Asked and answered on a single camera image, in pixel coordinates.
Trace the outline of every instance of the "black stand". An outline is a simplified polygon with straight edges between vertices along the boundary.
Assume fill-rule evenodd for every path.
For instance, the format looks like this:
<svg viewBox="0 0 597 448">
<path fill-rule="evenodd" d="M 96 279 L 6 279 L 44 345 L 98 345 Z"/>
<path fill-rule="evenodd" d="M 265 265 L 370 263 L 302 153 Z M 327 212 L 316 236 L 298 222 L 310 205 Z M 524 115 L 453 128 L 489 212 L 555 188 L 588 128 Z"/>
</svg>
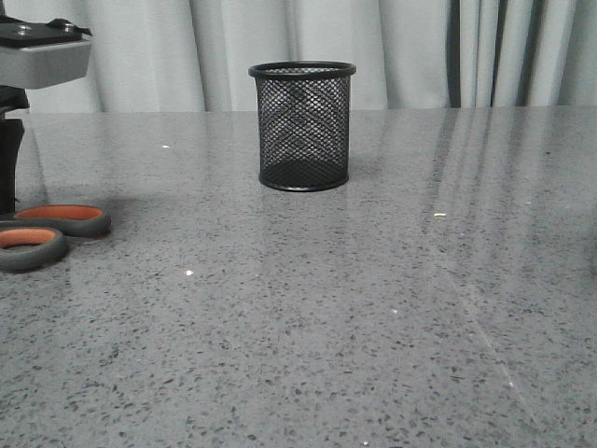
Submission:
<svg viewBox="0 0 597 448">
<path fill-rule="evenodd" d="M 20 119 L 5 119 L 4 114 L 27 107 L 23 89 L 0 86 L 0 215 L 15 211 L 15 169 L 25 134 Z"/>
</svg>

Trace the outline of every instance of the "scissor handle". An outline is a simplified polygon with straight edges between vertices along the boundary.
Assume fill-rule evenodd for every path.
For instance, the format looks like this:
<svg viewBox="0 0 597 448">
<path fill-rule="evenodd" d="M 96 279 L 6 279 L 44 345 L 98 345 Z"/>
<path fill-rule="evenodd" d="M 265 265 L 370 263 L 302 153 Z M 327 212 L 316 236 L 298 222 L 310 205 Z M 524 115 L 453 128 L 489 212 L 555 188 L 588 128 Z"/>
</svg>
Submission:
<svg viewBox="0 0 597 448">
<path fill-rule="evenodd" d="M 68 236 L 97 236 L 110 229 L 110 216 L 89 205 L 42 205 L 12 215 L 17 225 L 50 227 Z"/>
<path fill-rule="evenodd" d="M 10 250 L 16 245 L 32 245 Z M 62 258 L 68 251 L 64 235 L 48 228 L 14 228 L 0 231 L 0 269 L 22 271 Z"/>
</svg>

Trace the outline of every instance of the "speckled countertop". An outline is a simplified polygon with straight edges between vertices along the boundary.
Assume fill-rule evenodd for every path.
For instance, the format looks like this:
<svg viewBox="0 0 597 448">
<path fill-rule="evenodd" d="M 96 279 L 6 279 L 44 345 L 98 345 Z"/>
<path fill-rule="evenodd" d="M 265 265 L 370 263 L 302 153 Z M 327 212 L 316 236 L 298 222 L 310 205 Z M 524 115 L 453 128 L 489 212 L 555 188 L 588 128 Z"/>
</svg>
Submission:
<svg viewBox="0 0 597 448">
<path fill-rule="evenodd" d="M 290 193 L 254 113 L 29 116 L 18 208 L 113 230 L 0 273 L 0 446 L 597 446 L 597 108 L 351 124 Z"/>
</svg>

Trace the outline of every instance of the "curtain fold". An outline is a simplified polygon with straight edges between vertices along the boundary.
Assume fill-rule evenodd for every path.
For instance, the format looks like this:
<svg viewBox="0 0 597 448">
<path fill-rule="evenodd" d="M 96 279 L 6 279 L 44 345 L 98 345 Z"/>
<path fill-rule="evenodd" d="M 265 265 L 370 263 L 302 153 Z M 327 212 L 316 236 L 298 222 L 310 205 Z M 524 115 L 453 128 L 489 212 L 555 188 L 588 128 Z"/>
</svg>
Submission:
<svg viewBox="0 0 597 448">
<path fill-rule="evenodd" d="M 247 68 L 355 63 L 354 109 L 597 104 L 594 0 L 5 0 L 94 33 L 34 112 L 255 110 Z"/>
</svg>

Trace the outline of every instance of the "black mesh pen holder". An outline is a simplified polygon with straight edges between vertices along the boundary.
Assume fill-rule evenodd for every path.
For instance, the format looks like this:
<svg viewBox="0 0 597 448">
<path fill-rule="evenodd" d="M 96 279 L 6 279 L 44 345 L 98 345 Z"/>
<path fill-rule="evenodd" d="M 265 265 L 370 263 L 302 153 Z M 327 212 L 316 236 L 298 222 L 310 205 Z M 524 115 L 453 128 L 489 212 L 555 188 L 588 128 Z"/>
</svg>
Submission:
<svg viewBox="0 0 597 448">
<path fill-rule="evenodd" d="M 263 63 L 257 84 L 261 168 L 274 189 L 318 191 L 348 180 L 350 63 Z"/>
</svg>

